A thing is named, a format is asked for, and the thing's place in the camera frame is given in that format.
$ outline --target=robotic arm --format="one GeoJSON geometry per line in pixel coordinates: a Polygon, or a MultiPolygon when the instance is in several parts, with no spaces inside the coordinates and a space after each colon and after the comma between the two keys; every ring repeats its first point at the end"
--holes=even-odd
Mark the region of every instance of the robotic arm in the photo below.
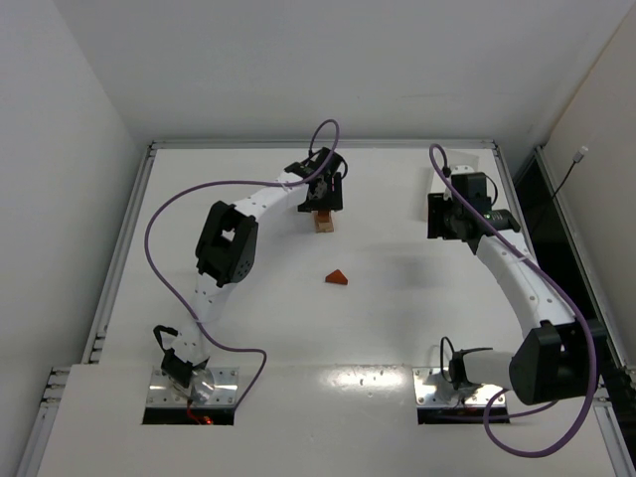
{"type": "MultiPolygon", "coordinates": [[[[322,148],[312,157],[289,165],[276,182],[291,184],[308,178],[329,153],[322,148]]],[[[266,187],[233,204],[219,201],[210,208],[195,250],[199,273],[192,306],[199,323],[190,320],[179,330],[165,326],[154,329],[164,352],[162,371],[192,400],[196,401],[206,386],[205,368],[210,359],[209,344],[198,325],[207,327],[219,321],[230,294],[251,271],[258,225],[294,207],[299,212],[342,210],[342,176],[337,171],[343,162],[334,152],[327,167],[311,182],[266,187]],[[163,334],[174,336],[167,347],[163,334]]]]}
{"type": "MultiPolygon", "coordinates": [[[[495,230],[518,250],[528,252],[510,211],[491,210],[485,174],[454,173],[450,180],[495,230]]],[[[524,343],[514,355],[484,348],[453,353],[449,363],[453,386],[459,389],[497,385],[514,391],[524,404],[584,396],[589,368],[580,326],[569,307],[525,261],[512,255],[448,191],[428,195],[428,238],[460,239],[470,246],[497,279],[524,336],[524,343]]],[[[588,323],[598,354],[605,332],[598,321],[588,323]]]]}

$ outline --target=small wooden object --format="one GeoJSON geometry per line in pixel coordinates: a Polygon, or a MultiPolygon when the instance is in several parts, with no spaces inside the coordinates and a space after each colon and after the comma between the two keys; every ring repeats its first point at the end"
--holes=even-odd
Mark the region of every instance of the small wooden object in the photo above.
{"type": "Polygon", "coordinates": [[[346,285],[349,283],[349,280],[347,279],[345,274],[340,270],[334,270],[331,273],[329,273],[325,277],[325,281],[327,283],[334,283],[336,285],[346,285]]]}
{"type": "Polygon", "coordinates": [[[331,219],[331,211],[314,212],[314,224],[316,234],[326,234],[334,231],[334,223],[331,219]]]}

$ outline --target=red wire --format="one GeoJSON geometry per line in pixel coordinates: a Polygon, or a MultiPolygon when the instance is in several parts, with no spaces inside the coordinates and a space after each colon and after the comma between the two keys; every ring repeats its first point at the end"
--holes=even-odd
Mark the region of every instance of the red wire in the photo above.
{"type": "Polygon", "coordinates": [[[195,422],[197,422],[199,425],[212,425],[214,424],[213,421],[207,417],[206,415],[204,415],[203,417],[197,417],[194,415],[194,413],[192,412],[192,402],[189,400],[188,404],[186,406],[186,415],[188,417],[190,417],[192,420],[194,420],[195,422]]]}
{"type": "Polygon", "coordinates": [[[199,425],[201,425],[199,418],[192,413],[192,409],[190,408],[191,405],[192,405],[192,402],[189,400],[186,406],[186,415],[190,417],[192,420],[194,420],[195,422],[197,422],[199,425]]]}

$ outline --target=white wall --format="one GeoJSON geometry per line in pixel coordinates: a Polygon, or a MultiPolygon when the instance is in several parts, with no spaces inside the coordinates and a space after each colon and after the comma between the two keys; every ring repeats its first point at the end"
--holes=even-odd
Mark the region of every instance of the white wall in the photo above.
{"type": "Polygon", "coordinates": [[[636,7],[558,122],[546,147],[557,182],[576,149],[589,153],[559,192],[589,252],[610,312],[636,363],[636,7]]]}
{"type": "Polygon", "coordinates": [[[494,137],[513,166],[634,0],[56,0],[138,137],[494,137]]]}
{"type": "Polygon", "coordinates": [[[0,475],[81,355],[138,165],[51,0],[0,2],[0,475]]]}

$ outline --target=white platform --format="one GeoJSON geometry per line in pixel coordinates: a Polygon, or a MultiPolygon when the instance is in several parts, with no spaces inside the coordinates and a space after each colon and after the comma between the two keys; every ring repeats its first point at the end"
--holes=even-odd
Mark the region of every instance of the white platform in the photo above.
{"type": "MultiPolygon", "coordinates": [[[[458,152],[451,162],[472,157],[503,195],[492,150],[458,152]]],[[[145,261],[150,216],[194,184],[273,179],[305,153],[157,153],[100,364],[73,368],[39,475],[612,475],[593,413],[570,445],[539,460],[505,454],[478,425],[417,425],[410,366],[436,366],[442,335],[459,348],[514,352],[522,341],[510,305],[468,246],[426,239],[432,169],[423,149],[340,150],[350,175],[333,234],[314,234],[311,217],[293,212],[259,230],[252,273],[213,332],[224,344],[269,354],[235,426],[140,425],[150,368],[162,358],[152,328],[189,319],[145,261]],[[347,287],[324,283],[335,268],[349,277],[347,287]],[[361,385],[364,370],[352,365],[395,369],[381,382],[362,377],[361,385]]],[[[177,288],[194,292],[194,247],[210,205],[254,189],[201,191],[160,218],[151,249],[177,288]]],[[[506,198],[497,206],[507,207],[506,198]]],[[[240,366],[244,388],[258,359],[215,352],[212,361],[240,366]]],[[[579,406],[565,401],[496,432],[513,445],[543,448],[579,406]]],[[[510,397],[509,408],[522,407],[510,397]]]]}

